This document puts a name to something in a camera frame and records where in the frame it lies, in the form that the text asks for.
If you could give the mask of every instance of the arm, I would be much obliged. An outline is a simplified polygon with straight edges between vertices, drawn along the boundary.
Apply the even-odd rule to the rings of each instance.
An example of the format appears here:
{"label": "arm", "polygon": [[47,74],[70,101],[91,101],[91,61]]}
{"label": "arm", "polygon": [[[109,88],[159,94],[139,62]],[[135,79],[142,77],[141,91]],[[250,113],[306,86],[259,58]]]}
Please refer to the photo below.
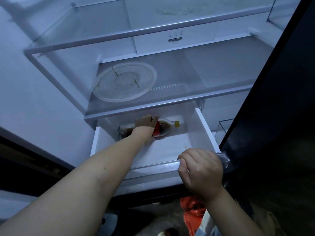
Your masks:
{"label": "arm", "polygon": [[222,235],[264,235],[223,188],[223,167],[215,153],[187,149],[178,159],[183,183],[203,201]]}
{"label": "arm", "polygon": [[94,235],[133,159],[151,141],[157,119],[148,115],[138,120],[130,136],[71,171],[5,222],[0,235]]}

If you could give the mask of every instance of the person's right arm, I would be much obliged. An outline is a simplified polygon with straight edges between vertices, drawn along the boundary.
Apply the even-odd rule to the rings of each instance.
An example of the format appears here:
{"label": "person's right arm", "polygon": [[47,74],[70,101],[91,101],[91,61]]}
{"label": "person's right arm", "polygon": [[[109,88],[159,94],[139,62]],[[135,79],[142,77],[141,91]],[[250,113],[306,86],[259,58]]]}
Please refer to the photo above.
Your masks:
{"label": "person's right arm", "polygon": [[178,159],[183,183],[202,200],[222,235],[264,235],[223,188],[223,167],[215,153],[190,148]]}

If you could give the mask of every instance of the bottle label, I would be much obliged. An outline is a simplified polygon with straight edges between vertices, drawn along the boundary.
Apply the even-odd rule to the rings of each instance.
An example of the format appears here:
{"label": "bottle label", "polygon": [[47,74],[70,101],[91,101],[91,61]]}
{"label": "bottle label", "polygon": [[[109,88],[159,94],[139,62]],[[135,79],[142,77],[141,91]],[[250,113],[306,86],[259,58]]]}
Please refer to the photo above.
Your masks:
{"label": "bottle label", "polygon": [[159,121],[155,125],[155,128],[154,128],[152,136],[153,137],[159,137],[160,136],[160,122]]}

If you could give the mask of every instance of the round glass plate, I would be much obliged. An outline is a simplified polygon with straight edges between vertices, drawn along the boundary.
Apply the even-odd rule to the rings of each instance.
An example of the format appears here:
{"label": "round glass plate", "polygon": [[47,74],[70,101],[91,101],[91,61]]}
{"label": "round glass plate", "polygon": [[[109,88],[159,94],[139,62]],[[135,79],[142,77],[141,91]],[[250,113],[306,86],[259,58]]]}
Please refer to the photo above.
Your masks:
{"label": "round glass plate", "polygon": [[106,102],[124,102],[144,95],[155,84],[155,68],[143,62],[116,64],[100,73],[94,82],[94,95]]}

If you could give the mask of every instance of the yellow bottle cap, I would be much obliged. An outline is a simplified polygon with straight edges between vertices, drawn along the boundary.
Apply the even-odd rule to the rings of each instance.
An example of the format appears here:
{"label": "yellow bottle cap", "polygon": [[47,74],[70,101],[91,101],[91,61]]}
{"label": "yellow bottle cap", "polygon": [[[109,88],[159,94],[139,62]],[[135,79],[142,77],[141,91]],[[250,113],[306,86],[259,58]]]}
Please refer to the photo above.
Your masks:
{"label": "yellow bottle cap", "polygon": [[179,121],[175,121],[175,128],[179,128]]}

